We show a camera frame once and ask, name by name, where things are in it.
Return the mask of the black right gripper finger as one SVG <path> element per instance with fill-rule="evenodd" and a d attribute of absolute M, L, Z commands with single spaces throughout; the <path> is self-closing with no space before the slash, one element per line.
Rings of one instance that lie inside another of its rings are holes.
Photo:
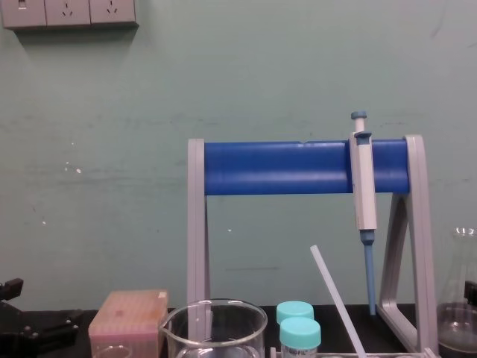
<path fill-rule="evenodd" d="M 474 310 L 477 306 L 477 283 L 466 280 L 464 283 L 464 298 L 466 300 L 466 308 Z"/>

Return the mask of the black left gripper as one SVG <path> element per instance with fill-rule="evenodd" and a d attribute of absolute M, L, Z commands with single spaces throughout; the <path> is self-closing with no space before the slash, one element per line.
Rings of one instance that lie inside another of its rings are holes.
<path fill-rule="evenodd" d="M 0 284 L 0 301 L 10 301 L 22 293 L 24 280 L 15 278 Z M 46 351 L 75 343 L 83 310 L 72 310 L 53 323 L 1 326 L 1 357 L 38 357 Z"/>

